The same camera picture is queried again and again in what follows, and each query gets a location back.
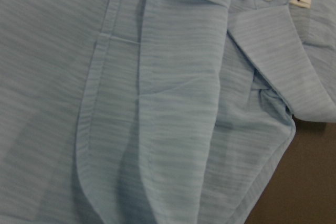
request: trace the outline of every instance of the wrinkled fabric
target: wrinkled fabric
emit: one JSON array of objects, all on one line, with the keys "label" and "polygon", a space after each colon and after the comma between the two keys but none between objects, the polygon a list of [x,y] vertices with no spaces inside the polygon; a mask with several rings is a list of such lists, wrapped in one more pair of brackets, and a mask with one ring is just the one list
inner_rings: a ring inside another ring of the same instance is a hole
[{"label": "wrinkled fabric", "polygon": [[336,0],[0,0],[0,223],[244,223],[336,122]]}]

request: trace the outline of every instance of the striped fabric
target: striped fabric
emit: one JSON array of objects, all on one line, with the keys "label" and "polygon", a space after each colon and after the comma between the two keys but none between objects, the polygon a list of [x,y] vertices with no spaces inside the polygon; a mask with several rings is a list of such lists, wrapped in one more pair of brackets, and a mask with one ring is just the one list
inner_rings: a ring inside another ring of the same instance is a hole
[{"label": "striped fabric", "polygon": [[244,223],[336,121],[336,0],[288,2],[0,0],[0,223]]}]

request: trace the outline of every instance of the brown background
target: brown background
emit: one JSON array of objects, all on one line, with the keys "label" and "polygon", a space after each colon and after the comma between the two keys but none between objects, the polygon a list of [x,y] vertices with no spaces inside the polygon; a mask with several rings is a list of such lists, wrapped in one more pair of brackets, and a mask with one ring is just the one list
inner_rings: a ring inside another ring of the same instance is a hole
[{"label": "brown background", "polygon": [[297,133],[245,224],[336,224],[336,124]]}]

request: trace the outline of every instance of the fabric fold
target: fabric fold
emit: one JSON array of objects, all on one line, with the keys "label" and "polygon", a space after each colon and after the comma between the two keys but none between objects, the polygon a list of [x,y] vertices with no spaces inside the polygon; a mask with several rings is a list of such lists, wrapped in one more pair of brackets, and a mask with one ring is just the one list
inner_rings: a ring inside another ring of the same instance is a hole
[{"label": "fabric fold", "polygon": [[81,189],[90,202],[93,210],[104,223],[111,223],[115,216],[109,206],[99,195],[97,184],[94,181],[92,165],[92,124],[97,107],[98,91],[102,80],[107,51],[116,22],[117,9],[120,0],[109,0],[107,12],[101,27],[96,46],[92,55],[85,89],[80,105],[76,128],[76,172]]},{"label": "fabric fold", "polygon": [[146,0],[139,63],[139,166],[160,224],[197,223],[218,110],[229,2]]},{"label": "fabric fold", "polygon": [[287,5],[234,13],[228,31],[294,116],[336,121],[336,105],[304,50]]}]

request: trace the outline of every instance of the shirt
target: shirt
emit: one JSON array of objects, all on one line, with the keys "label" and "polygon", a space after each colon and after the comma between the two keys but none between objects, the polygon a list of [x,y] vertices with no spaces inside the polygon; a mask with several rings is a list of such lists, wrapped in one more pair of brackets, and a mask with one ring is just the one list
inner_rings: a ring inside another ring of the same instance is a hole
[{"label": "shirt", "polygon": [[335,0],[1,0],[0,222],[244,223],[336,120]]}]

